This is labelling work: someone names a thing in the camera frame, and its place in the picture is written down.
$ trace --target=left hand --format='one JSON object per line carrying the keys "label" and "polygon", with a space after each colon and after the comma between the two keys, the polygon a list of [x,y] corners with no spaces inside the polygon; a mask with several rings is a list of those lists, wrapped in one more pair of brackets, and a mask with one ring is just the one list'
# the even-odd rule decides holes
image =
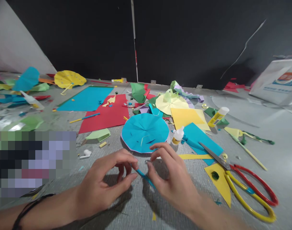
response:
{"label": "left hand", "polygon": [[[82,183],[76,187],[76,219],[90,217],[107,209],[121,194],[129,189],[138,176],[131,173],[131,165],[137,170],[137,159],[125,149],[97,159],[87,172]],[[117,184],[109,187],[103,178],[113,167],[118,167]]]}

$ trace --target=red scissor handle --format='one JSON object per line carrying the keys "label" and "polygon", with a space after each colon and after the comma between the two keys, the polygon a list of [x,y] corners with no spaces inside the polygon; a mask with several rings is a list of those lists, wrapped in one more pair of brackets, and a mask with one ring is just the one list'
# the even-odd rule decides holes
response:
{"label": "red scissor handle", "polygon": [[[274,192],[271,190],[271,188],[265,183],[265,181],[263,181],[257,174],[255,174],[254,172],[250,171],[249,169],[246,169],[240,165],[230,165],[231,169],[234,170],[235,172],[237,172],[241,178],[243,178],[243,180],[249,185],[249,187],[260,197],[262,198],[262,200],[264,200],[267,204],[271,205],[271,206],[277,206],[279,204],[279,201],[276,197],[276,195],[274,194]],[[241,171],[239,171],[238,169],[244,170],[247,173],[251,174],[252,176],[254,176],[254,178],[256,178],[265,188],[265,190],[268,192],[271,200],[267,199],[253,184],[250,180],[247,179],[247,177],[245,177],[244,174],[242,174]]]}

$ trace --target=scissors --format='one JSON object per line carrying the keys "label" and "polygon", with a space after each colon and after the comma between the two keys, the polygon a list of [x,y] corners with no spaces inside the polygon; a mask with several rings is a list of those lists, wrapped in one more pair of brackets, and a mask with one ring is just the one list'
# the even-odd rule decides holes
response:
{"label": "scissors", "polygon": [[[256,218],[264,221],[264,222],[269,222],[269,223],[273,223],[274,221],[276,221],[276,215],[273,212],[272,208],[268,205],[273,205],[276,206],[279,204],[278,199],[276,197],[276,195],[274,194],[274,192],[271,190],[271,188],[265,183],[265,181],[263,181],[260,177],[258,177],[255,173],[251,172],[249,169],[246,169],[240,165],[230,165],[228,163],[226,163],[223,159],[221,159],[219,156],[217,156],[214,152],[212,152],[207,146],[205,146],[204,144],[202,144],[201,142],[199,142],[199,144],[226,170],[225,171],[225,178],[231,188],[231,190],[233,191],[233,193],[235,194],[236,198],[240,201],[240,203],[252,214],[254,215]],[[239,182],[237,179],[235,179],[235,177],[231,174],[230,170],[235,171],[236,173],[238,173],[241,178],[244,179],[244,181],[249,184],[249,187],[246,187],[245,185],[243,185],[241,182]],[[251,181],[249,181],[244,174],[242,174],[241,171],[239,171],[239,169],[246,171],[247,173],[251,174],[252,176],[254,176],[264,187],[265,190],[268,192],[268,194],[270,195],[271,200],[268,200],[252,183]],[[254,211],[244,200],[243,198],[240,196],[240,194],[238,193],[238,191],[236,190],[234,184],[232,183],[233,180],[241,189],[243,189],[244,191],[246,191],[249,195],[251,195],[253,198],[255,198],[261,205],[263,205],[265,207],[265,209],[268,211],[269,216],[263,216],[259,213],[257,213],[256,211]]]}

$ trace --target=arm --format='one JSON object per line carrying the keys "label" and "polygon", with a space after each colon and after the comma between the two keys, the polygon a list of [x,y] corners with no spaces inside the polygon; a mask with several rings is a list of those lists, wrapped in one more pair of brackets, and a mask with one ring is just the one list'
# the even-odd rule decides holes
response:
{"label": "arm", "polygon": [[204,230],[250,229],[241,219],[232,216],[196,190],[184,161],[169,144],[157,143],[150,149],[158,149],[152,153],[150,161],[161,157],[169,170],[169,179],[163,180],[156,173],[153,164],[148,162],[149,178],[158,192],[198,227]]}
{"label": "arm", "polygon": [[[82,183],[60,194],[48,197],[34,206],[20,221],[23,230],[45,230],[64,226],[107,209],[129,189],[137,174],[137,159],[122,149],[94,162]],[[117,184],[109,187],[103,177],[113,167],[119,168]],[[0,211],[0,230],[11,230],[24,209],[22,204]]]}

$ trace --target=yellow scissor handle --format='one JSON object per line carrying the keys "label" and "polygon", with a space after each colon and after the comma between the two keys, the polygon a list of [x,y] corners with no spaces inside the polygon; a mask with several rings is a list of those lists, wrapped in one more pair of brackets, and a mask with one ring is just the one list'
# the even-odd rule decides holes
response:
{"label": "yellow scissor handle", "polygon": [[[254,215],[256,218],[264,221],[264,222],[268,222],[268,223],[273,223],[276,221],[276,215],[273,212],[272,208],[265,202],[263,201],[258,195],[256,195],[255,193],[251,193],[250,190],[244,186],[241,182],[239,182],[237,179],[235,179],[235,177],[231,174],[230,171],[225,171],[225,178],[231,188],[231,190],[233,191],[233,193],[235,194],[236,198],[240,201],[240,203],[252,214]],[[269,216],[263,216],[259,213],[257,213],[256,211],[254,211],[245,201],[244,199],[241,197],[241,195],[238,193],[238,191],[236,190],[234,184],[232,183],[231,179],[243,190],[245,190],[247,193],[249,193],[254,199],[256,199],[261,205],[263,205],[265,207],[265,209],[267,210]]]}

